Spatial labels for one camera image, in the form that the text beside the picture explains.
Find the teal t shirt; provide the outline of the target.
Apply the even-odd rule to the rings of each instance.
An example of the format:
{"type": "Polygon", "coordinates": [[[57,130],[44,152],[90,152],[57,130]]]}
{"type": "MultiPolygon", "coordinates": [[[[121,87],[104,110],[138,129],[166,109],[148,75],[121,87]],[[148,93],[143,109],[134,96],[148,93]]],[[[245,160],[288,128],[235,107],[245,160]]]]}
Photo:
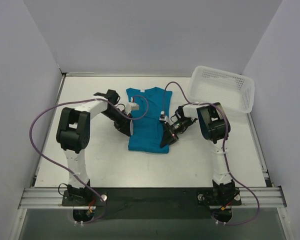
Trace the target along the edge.
{"type": "Polygon", "coordinates": [[[133,135],[129,138],[128,150],[146,152],[151,154],[167,154],[169,146],[160,147],[164,134],[163,124],[159,118],[161,111],[169,114],[172,91],[153,87],[146,90],[126,89],[128,100],[134,98],[139,105],[139,110],[131,112],[133,118],[133,135]]]}

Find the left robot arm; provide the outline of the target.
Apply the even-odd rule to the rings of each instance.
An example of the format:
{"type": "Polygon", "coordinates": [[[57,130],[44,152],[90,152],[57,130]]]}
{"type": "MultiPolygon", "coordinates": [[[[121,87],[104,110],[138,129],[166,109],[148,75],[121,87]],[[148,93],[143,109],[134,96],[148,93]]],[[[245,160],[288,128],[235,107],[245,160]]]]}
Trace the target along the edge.
{"type": "Polygon", "coordinates": [[[119,103],[119,94],[109,89],[106,93],[97,92],[94,95],[101,100],[86,102],[76,108],[63,108],[56,132],[56,141],[63,149],[67,168],[70,169],[68,194],[81,206],[90,203],[93,194],[88,189],[90,178],[85,161],[85,148],[91,136],[91,120],[103,114],[113,121],[116,130],[128,137],[132,134],[132,115],[113,107],[119,103]]]}

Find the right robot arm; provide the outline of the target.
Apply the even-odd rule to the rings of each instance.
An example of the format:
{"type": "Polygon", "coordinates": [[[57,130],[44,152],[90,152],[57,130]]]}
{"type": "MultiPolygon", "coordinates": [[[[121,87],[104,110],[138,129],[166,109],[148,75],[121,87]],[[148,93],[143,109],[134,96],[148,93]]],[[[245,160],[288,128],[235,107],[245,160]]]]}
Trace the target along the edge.
{"type": "Polygon", "coordinates": [[[240,193],[230,174],[228,162],[225,160],[225,141],[231,131],[230,123],[219,102],[209,104],[188,103],[181,105],[175,111],[177,121],[169,123],[164,111],[160,113],[159,121],[163,125],[163,136],[160,147],[172,145],[179,140],[178,134],[184,133],[196,121],[199,122],[200,132],[210,144],[212,151],[213,177],[212,188],[201,198],[210,205],[228,204],[240,193]]]}

